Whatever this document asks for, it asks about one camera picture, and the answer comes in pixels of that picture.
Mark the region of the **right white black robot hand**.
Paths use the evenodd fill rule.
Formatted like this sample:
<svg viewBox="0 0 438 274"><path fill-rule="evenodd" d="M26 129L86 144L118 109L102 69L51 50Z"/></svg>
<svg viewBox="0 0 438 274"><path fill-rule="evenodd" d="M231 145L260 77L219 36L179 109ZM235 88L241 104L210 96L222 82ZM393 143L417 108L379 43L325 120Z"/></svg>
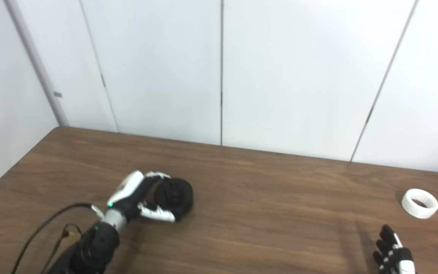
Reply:
<svg viewBox="0 0 438 274"><path fill-rule="evenodd" d="M383 225L376 241L373 258L379 274L416 274L412 252L404 247L398 235L388 225Z"/></svg>

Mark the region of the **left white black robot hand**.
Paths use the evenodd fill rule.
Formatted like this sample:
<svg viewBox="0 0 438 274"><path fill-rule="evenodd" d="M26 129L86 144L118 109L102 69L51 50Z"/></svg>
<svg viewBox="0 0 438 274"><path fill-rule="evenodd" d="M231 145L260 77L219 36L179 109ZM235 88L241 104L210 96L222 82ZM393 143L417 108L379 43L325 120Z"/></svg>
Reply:
<svg viewBox="0 0 438 274"><path fill-rule="evenodd" d="M115 193L107 201L107 210L102 222L115 227L122 227L125 223L137 217L166 222L179 222L181 217L160 205L148 206L144 202L148 191L158 182L167 182L171 177L161 172L143 174L139 170L130 173L118 186Z"/></svg>

